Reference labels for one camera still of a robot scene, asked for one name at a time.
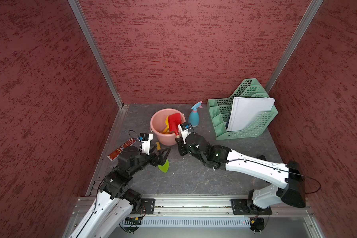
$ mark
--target spray bottle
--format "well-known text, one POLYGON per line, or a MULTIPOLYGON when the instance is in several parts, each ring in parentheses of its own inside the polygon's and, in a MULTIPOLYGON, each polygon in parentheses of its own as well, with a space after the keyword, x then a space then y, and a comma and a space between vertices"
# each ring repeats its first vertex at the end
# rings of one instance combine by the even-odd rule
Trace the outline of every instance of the spray bottle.
POLYGON ((189 115, 188 122, 193 126, 198 126, 198 123, 200 122, 200 116, 198 115, 197 108, 201 106, 202 101, 197 102, 193 107, 192 107, 192 112, 189 115))

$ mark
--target black cable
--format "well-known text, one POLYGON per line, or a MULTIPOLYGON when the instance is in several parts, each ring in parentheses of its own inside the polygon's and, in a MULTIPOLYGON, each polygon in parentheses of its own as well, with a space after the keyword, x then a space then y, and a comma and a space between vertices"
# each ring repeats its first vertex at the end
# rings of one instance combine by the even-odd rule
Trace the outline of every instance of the black cable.
POLYGON ((262 164, 262 163, 259 163, 259 162, 256 162, 256 161, 252 161, 252 160, 248 160, 248 159, 232 159, 232 160, 229 160, 229 162, 233 162, 233 161, 237 161, 237 160, 240 160, 240 161, 248 161, 248 162, 252 162, 252 163, 256 163, 256 164, 260 164, 260 165, 263 165, 263 166, 266 166, 266 167, 269 167, 271 169, 276 169, 276 170, 279 170, 281 172, 286 172, 286 173, 289 173, 289 174, 296 174, 296 175, 299 175, 299 176, 303 176, 305 178, 309 178, 309 179, 312 179, 312 180, 315 180, 318 184, 319 184, 319 188, 316 189, 315 191, 313 192, 309 192, 309 193, 305 193, 305 194, 310 194, 310 193, 317 193, 320 189, 321 189, 321 183, 315 179, 315 178, 312 178, 312 177, 309 177, 307 175, 303 175, 303 174, 297 174, 297 173, 294 173, 294 172, 290 172, 290 171, 285 171, 285 170, 281 170, 281 169, 277 169, 277 168, 274 168, 274 167, 271 167, 271 166, 268 166, 268 165, 265 165, 265 164, 262 164))
POLYGON ((188 135, 190 134, 190 128, 192 127, 192 131, 193 131, 193 133, 195 134, 195 137, 196 137, 196 132, 195 132, 195 129, 194 129, 194 127, 192 126, 192 124, 189 122, 189 133, 188 133, 188 135))
POLYGON ((132 224, 131 226, 129 226, 127 229, 125 229, 124 227, 122 227, 119 223, 120 228, 122 228, 123 231, 125 231, 126 233, 129 232, 135 232, 137 229, 139 229, 139 226, 137 226, 136 224, 132 224))
POLYGON ((263 229, 261 231, 263 231, 266 228, 269 219, 270 219, 270 214, 268 215, 267 222, 265 223, 265 226, 263 227, 263 229))
POLYGON ((83 228, 86 226, 87 222, 90 220, 91 216, 96 212, 96 208, 97 208, 97 203, 98 203, 98 193, 99 193, 99 188, 101 186, 101 184, 103 183, 105 179, 103 179, 100 183, 99 183, 99 187, 97 189, 97 195, 95 196, 95 206, 94 206, 94 212, 91 212, 90 217, 87 219, 86 223, 83 225, 82 229, 80 230, 80 232, 78 233, 78 235, 76 237, 78 237, 81 233, 81 231, 83 230, 83 228))
POLYGON ((130 131, 132 131, 132 132, 134 132, 134 133, 136 134, 136 140, 139 140, 139 141, 140 141, 140 149, 141 149, 141 148, 142 148, 142 140, 140 140, 140 137, 139 137, 140 134, 136 133, 136 131, 134 131, 134 130, 129 130, 129 131, 128 131, 128 135, 129 135, 131 138, 133 138, 133 137, 130 135, 130 131))
POLYGON ((94 212, 91 212, 90 217, 87 219, 87 221, 85 222, 85 224, 83 225, 82 229, 80 230, 80 232, 78 233, 78 235, 76 237, 78 237, 81 234, 82 230, 84 229, 84 227, 86 226, 87 222, 90 220, 90 218, 93 214, 94 214, 94 212))

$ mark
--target cable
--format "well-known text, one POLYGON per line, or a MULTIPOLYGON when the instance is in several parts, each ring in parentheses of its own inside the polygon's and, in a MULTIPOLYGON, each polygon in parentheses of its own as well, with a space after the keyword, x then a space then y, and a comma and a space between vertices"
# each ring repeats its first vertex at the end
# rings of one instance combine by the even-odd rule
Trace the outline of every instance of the cable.
POLYGON ((120 225, 120 223, 119 223, 119 226, 120 226, 120 228, 122 228, 122 230, 125 231, 126 233, 134 233, 137 229, 139 229, 139 226, 137 226, 136 224, 132 224, 131 226, 129 226, 129 227, 127 228, 127 230, 126 230, 124 227, 122 227, 122 226, 120 225))
POLYGON ((145 209, 144 205, 142 205, 142 206, 144 208, 144 215, 142 215, 142 220, 143 220, 143 218, 145 217, 145 214, 147 213, 147 210, 145 209))
POLYGON ((99 183, 99 186, 98 186, 98 189, 97 189, 97 195, 95 196, 95 206, 94 206, 94 211, 91 212, 91 215, 90 217, 87 219, 86 223, 83 225, 82 229, 80 230, 80 232, 78 233, 78 235, 76 237, 78 237, 80 234, 81 234, 81 231, 84 229, 84 227, 86 226, 87 222, 90 220, 91 216, 96 212, 96 208, 97 208, 97 203, 98 203, 98 193, 99 193, 99 188, 101 186, 101 184, 103 183, 105 179, 103 179, 100 183, 99 183))
POLYGON ((134 130, 129 130, 129 131, 128 131, 128 135, 129 135, 129 136, 131 136, 131 135, 130 135, 130 131, 132 131, 132 132, 134 132, 134 133, 136 134, 136 140, 139 140, 139 141, 140 141, 140 148, 142 148, 142 140, 140 140, 140 138, 139 138, 139 135, 140 135, 140 134, 136 133, 136 131, 134 131, 134 130))
POLYGON ((286 173, 289 173, 289 174, 296 174, 296 175, 299 175, 299 176, 303 176, 303 177, 305 177, 305 178, 309 178, 309 179, 315 180, 315 181, 319 184, 319 188, 316 189, 316 190, 313 191, 313 192, 309 192, 309 193, 305 193, 305 194, 317 193, 317 192, 321 189, 321 183, 320 183, 317 179, 312 178, 312 177, 310 177, 310 176, 303 175, 303 174, 297 174, 297 173, 290 172, 290 171, 286 171, 286 170, 277 169, 277 168, 271 167, 271 166, 269 166, 269 165, 262 164, 262 163, 259 163, 259 162, 256 162, 256 161, 252 161, 252 160, 248 160, 248 159, 232 159, 232 160, 229 160, 229 162, 233 162, 233 161, 237 161, 237 160, 248 161, 248 162, 260 164, 260 165, 269 167, 269 168, 274 169, 274 170, 276 169, 276 170, 279 170, 279 171, 281 171, 281 172, 286 172, 286 173))
POLYGON ((267 222, 265 223, 265 226, 263 227, 263 230, 266 228, 269 219, 270 219, 270 214, 268 215, 267 222))
POLYGON ((196 137, 195 129, 194 129, 194 127, 192 126, 192 123, 189 122, 189 133, 188 133, 188 134, 190 134, 190 128, 192 128, 192 131, 193 131, 193 133, 195 134, 195 137, 196 137))
POLYGON ((259 212, 258 212, 258 215, 256 215, 255 217, 253 217, 251 219, 254 220, 254 219, 258 218, 258 216, 259 216, 259 212))

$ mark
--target metal base plate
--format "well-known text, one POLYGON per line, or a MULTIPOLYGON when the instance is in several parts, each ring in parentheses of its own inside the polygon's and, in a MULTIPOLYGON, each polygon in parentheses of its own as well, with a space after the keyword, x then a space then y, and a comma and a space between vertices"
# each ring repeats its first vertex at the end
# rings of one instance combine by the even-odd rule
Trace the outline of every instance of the metal base plate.
MULTIPOLYGON (((230 199, 231 208, 233 209, 234 215, 251 215, 248 211, 246 211, 242 204, 246 204, 247 199, 230 199)), ((271 215, 273 212, 271 211, 271 207, 267 207, 265 209, 261 209, 259 211, 259 215, 271 215)))
POLYGON ((143 214, 144 214, 144 212, 145 212, 145 214, 153 214, 153 211, 155 209, 155 199, 142 198, 142 202, 141 202, 140 206, 142 207, 143 214))

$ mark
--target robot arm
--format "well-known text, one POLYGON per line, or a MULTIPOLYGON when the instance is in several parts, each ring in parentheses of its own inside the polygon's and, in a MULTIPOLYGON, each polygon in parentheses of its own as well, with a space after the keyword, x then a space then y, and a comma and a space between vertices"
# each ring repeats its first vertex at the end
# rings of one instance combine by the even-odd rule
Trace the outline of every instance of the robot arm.
POLYGON ((179 131, 182 138, 176 139, 176 143, 181 156, 190 153, 206 167, 236 171, 271 183, 266 188, 249 192, 245 210, 257 214, 280 202, 294 207, 305 207, 304 181, 298 163, 272 163, 243 155, 228 147, 210 145, 203 136, 191 133, 188 123, 181 124, 179 131))
POLYGON ((129 146, 119 154, 117 167, 100 184, 94 203, 70 238, 108 237, 126 216, 141 209, 141 195, 130 189, 132 176, 148 164, 163 165, 171 149, 156 155, 155 148, 150 150, 151 140, 152 134, 141 133, 140 150, 129 146))

